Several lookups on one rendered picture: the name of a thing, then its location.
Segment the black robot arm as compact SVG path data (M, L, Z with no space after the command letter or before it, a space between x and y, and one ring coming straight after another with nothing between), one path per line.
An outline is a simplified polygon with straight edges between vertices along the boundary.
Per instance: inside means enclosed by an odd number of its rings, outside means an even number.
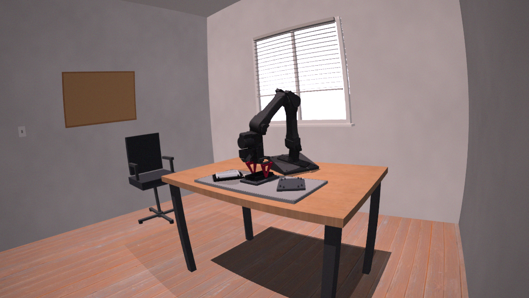
M299 152L302 151L300 138L297 131L297 110L300 106L300 97L289 90L277 88L276 95L268 105L250 120L250 131L240 133L237 139L239 146L239 157L243 162L248 162L250 158L263 157L263 135L266 135L269 123L274 115L283 106L286 114L286 138L285 146L289 149L289 155L280 155L278 160L306 168L310 162L299 159ZM254 148L252 148L254 146ZM255 148L258 147L258 148Z

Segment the white well plate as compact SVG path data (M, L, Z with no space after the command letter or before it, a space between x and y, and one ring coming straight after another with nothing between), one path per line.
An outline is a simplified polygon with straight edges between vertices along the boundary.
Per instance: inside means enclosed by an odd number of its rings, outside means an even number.
M233 178L233 177L237 177L237 175L240 176L240 173L235 170L235 171L227 171L227 172L218 172L216 173L216 178Z

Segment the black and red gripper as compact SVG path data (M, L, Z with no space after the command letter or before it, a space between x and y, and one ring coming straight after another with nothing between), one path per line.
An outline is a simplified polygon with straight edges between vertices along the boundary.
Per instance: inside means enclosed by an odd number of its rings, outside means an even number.
M261 148L262 146L260 146ZM267 159L269 160L270 159L270 156L264 156L264 148L262 147L262 150L263 150L263 157L262 158L259 158L259 159L256 159L256 158L250 158L250 160L248 162L246 162L246 165L247 167L249 168L250 172L251 173L255 173L256 172L256 164L260 164L261 167L262 167L262 171L264 173L264 176L265 178L268 177L268 174L269 174L269 170L273 164L273 161L264 161L264 159ZM253 164L253 170L250 166L250 164ZM265 167L268 166L267 168L267 172L265 171Z

